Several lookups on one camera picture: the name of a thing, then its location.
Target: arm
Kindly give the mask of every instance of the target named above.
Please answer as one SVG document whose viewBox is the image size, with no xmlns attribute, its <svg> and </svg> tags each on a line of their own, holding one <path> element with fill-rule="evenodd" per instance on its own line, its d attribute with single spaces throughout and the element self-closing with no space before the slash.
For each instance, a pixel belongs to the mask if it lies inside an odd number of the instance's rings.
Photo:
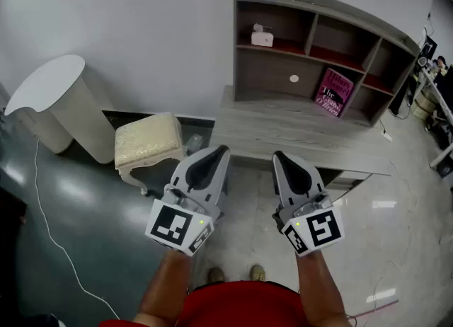
<svg viewBox="0 0 453 327">
<path fill-rule="evenodd" d="M 297 257 L 300 299 L 313 327 L 350 327 L 345 307 L 320 251 Z"/>
<path fill-rule="evenodd" d="M 134 322 L 149 327 L 172 327 L 187 296 L 191 258 L 167 251 L 157 273 L 148 284 Z"/>
</svg>

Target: person's left arm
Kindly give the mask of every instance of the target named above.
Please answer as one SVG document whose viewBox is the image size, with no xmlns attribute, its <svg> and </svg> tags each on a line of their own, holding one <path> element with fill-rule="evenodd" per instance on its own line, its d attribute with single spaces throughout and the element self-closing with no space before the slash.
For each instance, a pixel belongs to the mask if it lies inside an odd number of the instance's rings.
<svg viewBox="0 0 453 327">
<path fill-rule="evenodd" d="M 191 257 L 167 251 L 148 284 L 134 322 L 148 327 L 172 327 L 183 310 L 190 277 Z"/>
</svg>

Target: book cover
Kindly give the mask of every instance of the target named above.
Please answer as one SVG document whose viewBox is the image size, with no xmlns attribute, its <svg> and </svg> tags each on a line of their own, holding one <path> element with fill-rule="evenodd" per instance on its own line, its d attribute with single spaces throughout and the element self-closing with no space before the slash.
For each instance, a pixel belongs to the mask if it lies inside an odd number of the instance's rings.
<svg viewBox="0 0 453 327">
<path fill-rule="evenodd" d="M 354 83 L 351 80 L 327 68 L 314 101 L 338 117 L 353 89 Z"/>
</svg>

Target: baseboard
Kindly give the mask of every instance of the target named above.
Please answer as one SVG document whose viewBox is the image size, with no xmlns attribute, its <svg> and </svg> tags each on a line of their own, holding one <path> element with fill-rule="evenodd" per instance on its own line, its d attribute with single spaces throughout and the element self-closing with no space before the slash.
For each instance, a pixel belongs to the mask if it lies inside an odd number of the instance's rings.
<svg viewBox="0 0 453 327">
<path fill-rule="evenodd" d="M 107 118 L 129 118 L 131 122 L 135 120 L 141 120 L 143 118 L 149 117 L 150 115 L 154 115 L 155 113 L 134 113 L 134 112 L 119 112 L 116 110 L 103 110 L 104 115 Z M 190 126 L 197 126 L 197 127 L 206 127 L 206 128 L 213 128 L 214 127 L 214 120 L 206 120 L 202 118 L 192 118 L 192 117 L 183 117 L 183 116 L 176 116 L 178 121 L 182 125 L 190 125 Z"/>
</svg>

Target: brown shoe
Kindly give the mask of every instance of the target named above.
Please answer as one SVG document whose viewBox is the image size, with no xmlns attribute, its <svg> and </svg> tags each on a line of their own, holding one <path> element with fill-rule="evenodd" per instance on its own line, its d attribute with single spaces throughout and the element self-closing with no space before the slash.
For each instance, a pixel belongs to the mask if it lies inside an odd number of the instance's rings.
<svg viewBox="0 0 453 327">
<path fill-rule="evenodd" d="M 211 285 L 212 283 L 224 282 L 225 274 L 224 271 L 218 267 L 213 267 L 207 272 L 207 284 Z"/>
<path fill-rule="evenodd" d="M 264 271 L 264 268 L 261 265 L 255 264 L 250 269 L 250 280 L 264 282 L 265 278 L 266 278 L 266 273 Z"/>
</svg>

